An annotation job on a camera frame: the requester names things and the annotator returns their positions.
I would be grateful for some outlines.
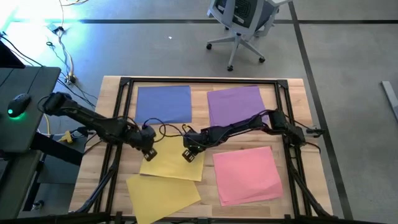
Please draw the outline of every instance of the wooden table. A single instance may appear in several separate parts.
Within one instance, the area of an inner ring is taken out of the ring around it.
[[[112,117],[116,95],[118,92],[119,81],[121,77],[104,77],[101,93],[99,94],[96,112],[106,117]],[[294,116],[297,121],[303,124],[312,125],[310,108],[308,106],[307,96],[302,79],[288,79],[290,98]],[[136,113],[137,91],[139,86],[162,86],[162,85],[186,85],[181,83],[136,83],[132,94],[132,103],[129,109],[129,116],[134,117]],[[209,83],[190,83],[192,92],[192,126],[199,131],[201,128],[209,126],[207,92],[213,90],[222,90],[243,85],[235,84],[209,84]],[[277,107],[275,100],[275,91],[273,86],[259,85],[264,105],[267,109]],[[122,97],[120,115],[122,115],[126,92]],[[87,147],[94,144],[98,139],[93,139],[87,144]],[[307,138],[307,141],[316,143],[315,139]],[[240,149],[249,149],[254,147],[271,146],[274,155],[277,170],[282,180],[284,196],[275,200],[263,202],[245,203],[222,207],[218,198],[215,172],[212,155],[219,152],[234,151]],[[105,143],[96,146],[92,151],[84,156],[78,179],[73,193],[70,210],[80,208],[87,200],[95,187],[103,163],[105,152]],[[307,178],[308,188],[312,194],[323,206],[323,208],[332,213],[326,180],[323,173],[322,162],[318,149],[306,145],[302,147],[302,160]],[[126,179],[137,174],[142,161],[142,153],[124,144],[119,165],[118,179],[114,193],[112,214],[122,211],[124,216],[134,215],[132,205],[127,191]],[[195,182],[199,191],[201,201],[186,207],[170,217],[218,217],[218,218],[283,218],[285,214],[291,214],[292,202],[288,182],[286,161],[284,157],[284,148],[280,136],[270,136],[260,131],[253,131],[230,138],[226,143],[212,147],[205,151],[205,164],[203,168],[203,179],[201,182]],[[101,203],[101,211],[104,211],[108,189],[105,188]],[[300,212],[304,214],[302,194],[297,187]]]

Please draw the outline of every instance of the purple paper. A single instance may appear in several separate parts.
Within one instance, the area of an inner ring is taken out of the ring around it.
[[[227,126],[248,119],[266,108],[258,86],[244,86],[207,93],[210,126]]]

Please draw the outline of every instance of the chair base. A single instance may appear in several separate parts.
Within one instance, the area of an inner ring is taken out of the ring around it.
[[[219,44],[219,43],[229,43],[229,42],[234,42],[233,45],[233,49],[232,49],[232,54],[231,57],[229,58],[229,62],[228,62],[228,71],[231,72],[233,71],[233,66],[232,66],[232,62],[234,60],[236,51],[239,47],[240,44],[242,44],[243,46],[245,46],[245,48],[249,49],[250,51],[254,52],[256,55],[260,56],[259,58],[259,62],[263,63],[265,62],[265,58],[263,56],[263,54],[261,54],[252,44],[250,44],[248,41],[245,41],[242,38],[242,35],[236,34],[234,37],[223,37],[223,38],[219,38],[219,39],[215,39],[215,40],[209,40],[207,42],[207,46],[206,48],[208,50],[211,49],[212,44]]]

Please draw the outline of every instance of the yellow paper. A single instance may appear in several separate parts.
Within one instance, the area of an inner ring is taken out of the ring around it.
[[[191,180],[136,174],[126,182],[138,224],[154,223],[200,200]]]
[[[155,143],[154,149],[157,155],[150,162],[143,159],[139,173],[201,181],[205,153],[199,153],[192,162],[187,162],[182,157],[182,153],[186,150],[182,141],[182,137],[165,137]]]

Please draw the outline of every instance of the gray floor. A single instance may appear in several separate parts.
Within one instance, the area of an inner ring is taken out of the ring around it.
[[[59,5],[26,2],[7,34],[21,51],[41,63],[61,67],[46,46],[56,43],[42,19],[60,19]],[[63,41],[75,62],[83,89],[93,95],[104,75],[303,78],[314,122],[315,111],[307,74],[292,24],[277,24],[265,38],[253,44],[266,56],[239,48],[234,71],[227,72],[229,44],[205,48],[210,39],[228,35],[220,24],[82,24],[77,19],[207,19],[209,0],[88,1],[66,7],[70,19]],[[398,19],[395,0],[296,0],[299,20]],[[278,19],[291,19],[284,6]],[[340,165],[354,218],[394,223],[398,220],[398,124],[380,81],[389,80],[398,92],[398,24],[300,25],[313,77]],[[60,47],[57,52],[62,55]],[[78,124],[67,118],[50,118],[53,133]],[[42,123],[40,130],[45,131]],[[322,153],[333,211],[342,217],[340,201],[327,153]],[[38,198],[65,213],[73,184],[46,184]]]

